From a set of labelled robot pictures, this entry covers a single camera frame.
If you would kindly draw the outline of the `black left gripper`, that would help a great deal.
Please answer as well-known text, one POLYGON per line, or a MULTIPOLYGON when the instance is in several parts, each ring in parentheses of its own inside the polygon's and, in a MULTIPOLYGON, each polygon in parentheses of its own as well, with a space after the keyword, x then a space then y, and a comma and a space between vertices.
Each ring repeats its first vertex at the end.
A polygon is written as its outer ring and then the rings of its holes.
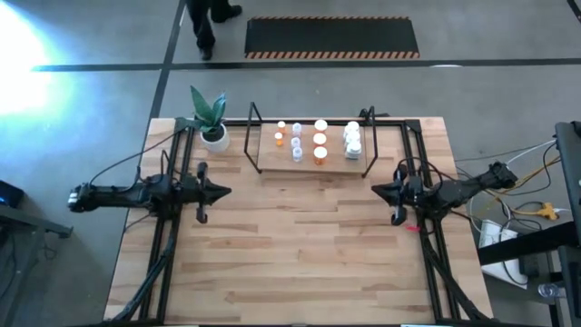
MULTIPOLYGON (((208 222, 208 215, 205 211, 207 171, 208 164, 206 162, 198 164, 196 171, 196 203, 198 204, 198 207, 196 208, 196 220, 201 224, 206 224, 208 222)), ((211 203, 216 203, 221 198, 231 193, 231 188, 228 186, 212 183, 211 188, 213 190, 211 194, 211 203)))

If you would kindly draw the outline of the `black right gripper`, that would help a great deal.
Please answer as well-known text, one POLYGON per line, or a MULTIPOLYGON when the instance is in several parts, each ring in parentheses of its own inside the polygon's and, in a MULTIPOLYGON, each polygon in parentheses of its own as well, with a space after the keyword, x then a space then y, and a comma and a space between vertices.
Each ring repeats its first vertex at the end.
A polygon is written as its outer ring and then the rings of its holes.
POLYGON ((407 221, 408 210, 406 205, 412 207, 414 210, 422 206, 423 200, 423 185, 419 176, 409 176, 408 167, 400 163, 393 174, 394 182, 389 183, 374 183, 371 186, 371 191, 385 201, 388 205, 394 205, 394 213, 391 216, 391 223, 399 226, 407 221), (396 200, 395 191, 392 190, 396 184, 396 200))

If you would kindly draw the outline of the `green plant in white pot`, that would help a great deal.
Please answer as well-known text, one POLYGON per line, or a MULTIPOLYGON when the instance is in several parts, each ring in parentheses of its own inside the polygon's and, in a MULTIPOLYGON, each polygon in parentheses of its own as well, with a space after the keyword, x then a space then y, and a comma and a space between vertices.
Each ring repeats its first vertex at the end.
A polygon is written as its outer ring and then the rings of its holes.
POLYGON ((174 131, 179 133, 192 128, 200 134, 204 147, 213 153, 225 151, 230 144, 230 136, 224 124, 226 93, 221 93, 212 104, 203 97, 200 91, 190 86, 193 103, 193 118, 178 117, 174 131))

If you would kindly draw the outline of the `white power box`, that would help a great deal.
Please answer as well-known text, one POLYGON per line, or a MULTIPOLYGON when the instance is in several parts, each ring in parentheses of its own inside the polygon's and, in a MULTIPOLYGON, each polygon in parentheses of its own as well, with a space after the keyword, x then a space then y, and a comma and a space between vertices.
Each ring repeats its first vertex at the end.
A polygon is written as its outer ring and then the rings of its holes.
MULTIPOLYGON (((480 227, 478 248, 481 249, 518 236, 515 231, 509 229, 500 231, 500 229, 500 224, 485 220, 480 227)), ((523 290, 527 289, 528 277, 520 272, 518 259, 482 265, 481 271, 488 276, 495 277, 523 290)))

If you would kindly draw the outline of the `yellow power plug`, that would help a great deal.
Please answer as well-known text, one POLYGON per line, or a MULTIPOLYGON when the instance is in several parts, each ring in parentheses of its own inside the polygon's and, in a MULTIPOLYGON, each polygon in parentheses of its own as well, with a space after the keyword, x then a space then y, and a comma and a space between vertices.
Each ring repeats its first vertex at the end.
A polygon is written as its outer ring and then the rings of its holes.
POLYGON ((554 221, 559 218, 557 209, 552 203, 542 203, 541 208, 534 212, 534 215, 548 219, 549 221, 554 221))

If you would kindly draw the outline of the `person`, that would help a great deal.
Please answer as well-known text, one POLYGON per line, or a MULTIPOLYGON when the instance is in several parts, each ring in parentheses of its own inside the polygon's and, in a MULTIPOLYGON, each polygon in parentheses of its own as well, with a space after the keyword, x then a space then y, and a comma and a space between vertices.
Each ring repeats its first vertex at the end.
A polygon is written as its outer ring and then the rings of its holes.
POLYGON ((215 37, 210 21, 221 24, 242 13, 240 5, 231 5, 229 0, 184 0, 196 36, 196 45, 201 59, 212 59, 215 37))

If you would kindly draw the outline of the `black hazard-striped floor mat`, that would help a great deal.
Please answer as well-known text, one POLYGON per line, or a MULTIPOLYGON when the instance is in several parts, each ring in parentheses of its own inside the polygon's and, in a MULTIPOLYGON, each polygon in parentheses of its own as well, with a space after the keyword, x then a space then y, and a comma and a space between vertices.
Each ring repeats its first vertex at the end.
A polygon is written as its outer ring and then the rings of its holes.
POLYGON ((261 60, 399 60, 420 58, 407 16, 255 16, 244 56, 261 60))

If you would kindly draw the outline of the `black equipment stand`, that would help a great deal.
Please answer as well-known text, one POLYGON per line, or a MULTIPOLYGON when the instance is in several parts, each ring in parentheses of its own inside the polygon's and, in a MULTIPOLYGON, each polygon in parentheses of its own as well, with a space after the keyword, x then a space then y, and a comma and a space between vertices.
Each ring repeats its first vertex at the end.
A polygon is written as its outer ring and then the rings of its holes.
POLYGON ((581 122, 555 125, 573 220, 478 250, 483 265, 556 250, 573 327, 581 327, 581 122))

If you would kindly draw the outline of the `clear plastic water bottle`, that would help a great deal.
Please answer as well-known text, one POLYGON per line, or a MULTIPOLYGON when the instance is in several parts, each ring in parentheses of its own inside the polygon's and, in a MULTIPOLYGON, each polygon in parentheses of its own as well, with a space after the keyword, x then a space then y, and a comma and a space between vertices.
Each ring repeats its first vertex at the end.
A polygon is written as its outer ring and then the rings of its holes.
POLYGON ((538 294, 546 299, 566 298, 566 288, 562 282, 547 282, 537 286, 538 294))

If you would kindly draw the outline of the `black device blue light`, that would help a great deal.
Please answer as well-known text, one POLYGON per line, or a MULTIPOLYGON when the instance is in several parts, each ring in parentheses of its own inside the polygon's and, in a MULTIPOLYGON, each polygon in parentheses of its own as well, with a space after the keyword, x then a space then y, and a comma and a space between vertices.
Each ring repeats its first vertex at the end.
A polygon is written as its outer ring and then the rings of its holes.
POLYGON ((25 192, 0 180, 0 205, 18 209, 25 198, 25 192))

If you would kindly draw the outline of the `wooden shelf black metal frame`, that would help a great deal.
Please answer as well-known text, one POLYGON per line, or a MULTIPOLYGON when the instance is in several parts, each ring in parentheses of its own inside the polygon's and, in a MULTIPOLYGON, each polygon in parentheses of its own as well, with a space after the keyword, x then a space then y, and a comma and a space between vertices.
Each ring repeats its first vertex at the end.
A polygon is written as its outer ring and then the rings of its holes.
POLYGON ((246 135, 243 151, 258 173, 266 171, 294 173, 346 173, 359 174, 365 177, 378 159, 377 128, 375 108, 371 106, 360 112, 354 121, 359 123, 360 143, 362 153, 359 160, 345 157, 344 129, 349 118, 328 118, 326 131, 327 142, 324 147, 328 155, 323 165, 316 165, 313 150, 316 148, 312 137, 317 131, 314 128, 314 118, 284 119, 286 133, 283 135, 283 145, 277 146, 274 135, 278 132, 279 118, 267 119, 260 115, 255 103, 250 104, 246 123, 246 135), (292 159, 291 139, 292 126, 302 125, 300 148, 303 156, 300 162, 292 159))

